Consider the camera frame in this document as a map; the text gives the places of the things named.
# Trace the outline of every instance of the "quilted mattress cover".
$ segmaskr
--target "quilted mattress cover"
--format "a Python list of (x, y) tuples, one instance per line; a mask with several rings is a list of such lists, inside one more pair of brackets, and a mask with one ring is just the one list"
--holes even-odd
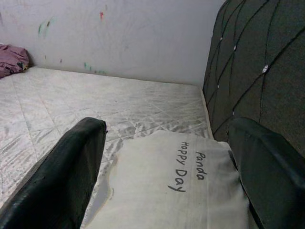
[(192, 85), (42, 68), (2, 78), (0, 208), (29, 169), (84, 117), (107, 123), (101, 183), (125, 139), (157, 130), (212, 137), (204, 104), (201, 90)]

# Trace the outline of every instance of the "pillowcase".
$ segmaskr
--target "pillowcase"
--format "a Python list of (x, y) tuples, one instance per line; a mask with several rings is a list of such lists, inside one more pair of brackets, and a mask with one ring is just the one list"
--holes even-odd
[(227, 143), (157, 131), (127, 140), (87, 229), (246, 229), (248, 199)]

